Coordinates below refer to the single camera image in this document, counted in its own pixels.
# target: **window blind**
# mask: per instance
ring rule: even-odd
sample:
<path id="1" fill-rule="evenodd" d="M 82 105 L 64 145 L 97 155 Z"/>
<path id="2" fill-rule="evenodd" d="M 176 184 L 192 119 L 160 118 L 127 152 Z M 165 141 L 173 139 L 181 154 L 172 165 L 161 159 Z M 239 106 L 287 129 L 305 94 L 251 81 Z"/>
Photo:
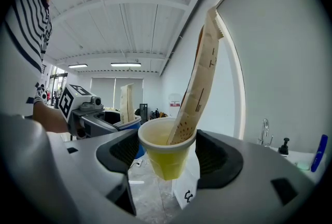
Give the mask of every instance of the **window blind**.
<path id="1" fill-rule="evenodd" d="M 91 92 L 102 99 L 104 107 L 113 107 L 115 78 L 92 78 Z"/>

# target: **striped shirt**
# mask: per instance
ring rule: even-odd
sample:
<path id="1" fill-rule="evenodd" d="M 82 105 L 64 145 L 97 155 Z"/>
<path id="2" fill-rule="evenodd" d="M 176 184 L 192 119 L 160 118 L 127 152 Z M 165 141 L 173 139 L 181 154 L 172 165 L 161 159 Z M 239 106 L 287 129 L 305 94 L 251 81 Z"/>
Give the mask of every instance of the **striped shirt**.
<path id="1" fill-rule="evenodd" d="M 15 0 L 0 26 L 0 113 L 31 117 L 51 35 L 47 0 Z"/>

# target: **cup rim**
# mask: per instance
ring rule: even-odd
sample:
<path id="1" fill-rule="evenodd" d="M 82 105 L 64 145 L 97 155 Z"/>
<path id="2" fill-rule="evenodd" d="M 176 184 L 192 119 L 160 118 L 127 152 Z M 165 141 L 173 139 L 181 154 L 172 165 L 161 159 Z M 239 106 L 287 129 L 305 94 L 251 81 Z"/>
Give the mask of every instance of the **cup rim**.
<path id="1" fill-rule="evenodd" d="M 190 138 L 188 138 L 187 140 L 185 140 L 184 142 L 182 143 L 179 143 L 179 144 L 175 144 L 175 145 L 157 145 L 157 144 L 153 144 L 153 143 L 150 143 L 149 141 L 147 141 L 146 139 L 143 138 L 141 132 L 142 130 L 151 124 L 151 122 L 165 122 L 166 120 L 176 120 L 176 117 L 163 117 L 163 118 L 157 118 L 157 119 L 153 119 L 153 120 L 150 120 L 148 122 L 145 122 L 141 125 L 141 127 L 139 128 L 139 139 L 140 141 L 143 143 L 143 145 L 146 145 L 148 148 L 151 148 L 151 149 L 155 149 L 155 150 L 169 150 L 169 151 L 174 151 L 174 150 L 178 150 L 178 149 L 183 149 L 183 148 L 186 148 L 186 147 L 189 147 L 196 139 L 196 132 L 197 132 L 197 129 L 195 128 L 192 136 Z"/>

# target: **plastic cup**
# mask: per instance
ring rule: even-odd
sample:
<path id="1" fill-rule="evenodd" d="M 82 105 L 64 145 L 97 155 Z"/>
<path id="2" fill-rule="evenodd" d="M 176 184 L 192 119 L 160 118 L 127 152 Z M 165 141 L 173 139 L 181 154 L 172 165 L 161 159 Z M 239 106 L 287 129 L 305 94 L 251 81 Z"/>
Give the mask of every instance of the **plastic cup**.
<path id="1" fill-rule="evenodd" d="M 174 126 L 175 117 L 153 119 L 139 128 L 139 139 L 145 147 L 155 174 L 164 180 L 180 177 L 189 152 L 196 139 L 196 129 L 186 141 L 167 145 L 167 139 Z"/>

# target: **ceiling beam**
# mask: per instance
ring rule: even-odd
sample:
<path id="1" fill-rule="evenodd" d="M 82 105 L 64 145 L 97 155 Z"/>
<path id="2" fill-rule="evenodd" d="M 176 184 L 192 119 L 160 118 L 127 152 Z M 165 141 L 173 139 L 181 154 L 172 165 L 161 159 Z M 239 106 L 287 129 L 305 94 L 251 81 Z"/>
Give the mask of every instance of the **ceiling beam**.
<path id="1" fill-rule="evenodd" d="M 85 40 L 83 40 L 77 33 L 74 32 L 74 30 L 67 24 L 67 22 L 64 22 L 61 24 L 63 31 L 71 38 L 74 43 L 76 43 L 77 47 L 88 47 L 90 49 L 90 46 L 86 43 Z"/>
<path id="2" fill-rule="evenodd" d="M 105 17 L 106 17 L 106 20 L 107 20 L 107 24 L 108 24 L 109 31 L 112 31 L 113 28 L 112 28 L 112 26 L 111 26 L 111 24 L 110 24 L 110 17 L 109 17 L 109 13 L 108 13 L 107 10 L 106 10 L 105 1 L 104 1 L 104 0 L 100 0 L 100 2 L 102 2 L 102 6 L 103 6 L 103 10 L 104 10 Z"/>
<path id="3" fill-rule="evenodd" d="M 155 5 L 164 5 L 169 7 L 174 7 L 182 10 L 187 10 L 188 5 L 184 0 L 104 0 L 106 6 L 108 5 L 118 5 L 118 4 L 127 4 L 127 3 L 144 3 L 144 4 L 155 4 Z M 52 25 L 56 26 L 60 22 L 65 21 L 67 18 L 71 18 L 74 15 L 79 13 L 102 7 L 103 3 L 100 0 L 91 0 L 86 3 L 80 4 L 73 8 L 68 9 L 67 11 L 61 13 L 57 17 L 53 18 Z"/>
<path id="4" fill-rule="evenodd" d="M 177 42 L 177 39 L 179 38 L 179 36 L 181 35 L 181 31 L 183 30 L 191 12 L 193 11 L 195 5 L 197 4 L 198 0 L 191 0 L 189 5 L 188 5 L 188 8 L 187 10 L 185 11 L 185 13 L 183 14 L 177 28 L 176 28 L 176 31 L 174 33 L 174 37 L 172 38 L 171 42 L 170 42 L 170 45 L 169 45 L 169 48 L 168 48 L 168 52 L 167 52 L 167 55 L 166 55 L 166 58 L 161 66 L 161 69 L 160 69 L 160 72 L 159 72 L 159 76 L 161 76 L 166 64 L 167 64 L 167 61 L 168 61 L 168 58 L 170 57 L 172 51 L 173 51 L 173 48 Z"/>
<path id="5" fill-rule="evenodd" d="M 166 56 L 164 54 L 151 53 L 151 52 L 124 52 L 126 59 L 155 59 L 164 60 Z M 72 65 L 76 63 L 83 63 L 89 59 L 99 59 L 99 58 L 112 58 L 112 59 L 123 59 L 122 52 L 102 52 L 102 53 L 92 53 L 83 54 L 76 57 L 68 57 L 55 60 L 57 64 L 67 64 Z"/>
<path id="6" fill-rule="evenodd" d="M 79 72 L 78 76 L 91 76 L 91 77 L 129 77 L 132 78 L 135 76 L 136 78 L 144 78 L 150 76 L 158 77 L 158 73 L 150 73 L 150 72 L 135 72 L 135 71 L 105 71 L 105 72 Z"/>

